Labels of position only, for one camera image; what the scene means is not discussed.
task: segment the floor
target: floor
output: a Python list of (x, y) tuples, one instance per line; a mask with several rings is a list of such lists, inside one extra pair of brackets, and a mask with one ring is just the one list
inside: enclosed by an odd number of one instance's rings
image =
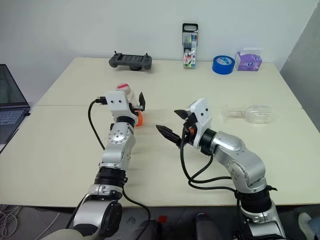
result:
[[(195, 235), (194, 218), (197, 213), (207, 213), (216, 223), (220, 233), (225, 240), (232, 239), (232, 232), (236, 229), (235, 207), (151, 207), (151, 216), (159, 219), (160, 216), (165, 223), (162, 224), (162, 239), (193, 240)], [(310, 216), (320, 216), (320, 205), (279, 207), (279, 217), (285, 232), (294, 240), (304, 240), (305, 237), (298, 227), (298, 214), (307, 212)], [(18, 217), (18, 228), (16, 232), (5, 238), (6, 240), (35, 240), (53, 219), (57, 212), (41, 210), (32, 207), (23, 207)], [(50, 233), (63, 229), (71, 214), (60, 213), (54, 224), (39, 239)], [(144, 220), (147, 215), (141, 208), (125, 208), (122, 215), (119, 231), (110, 240), (128, 240), (134, 229)]]

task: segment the white cable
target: white cable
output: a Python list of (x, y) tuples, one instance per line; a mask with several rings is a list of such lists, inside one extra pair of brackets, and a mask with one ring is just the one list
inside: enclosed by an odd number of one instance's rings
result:
[[(0, 205), (0, 239), (12, 236), (18, 227), (17, 214), (21, 210), (21, 206), (10, 209), (9, 205)], [(15, 225), (11, 233), (8, 233), (8, 225), (14, 220)]]
[(58, 213), (55, 218), (53, 219), (53, 221), (50, 223), (50, 225), (35, 239), (35, 240), (38, 240), (46, 231), (48, 231), (48, 229), (52, 226), (52, 224), (55, 223), (55, 221), (57, 220), (57, 218), (59, 217), (59, 214)]

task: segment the purple tissue box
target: purple tissue box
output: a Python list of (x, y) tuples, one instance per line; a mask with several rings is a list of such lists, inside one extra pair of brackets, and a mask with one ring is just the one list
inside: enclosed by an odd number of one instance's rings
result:
[(238, 71), (258, 71), (261, 63), (261, 57), (255, 54), (240, 55), (238, 51), (235, 57), (235, 69)]

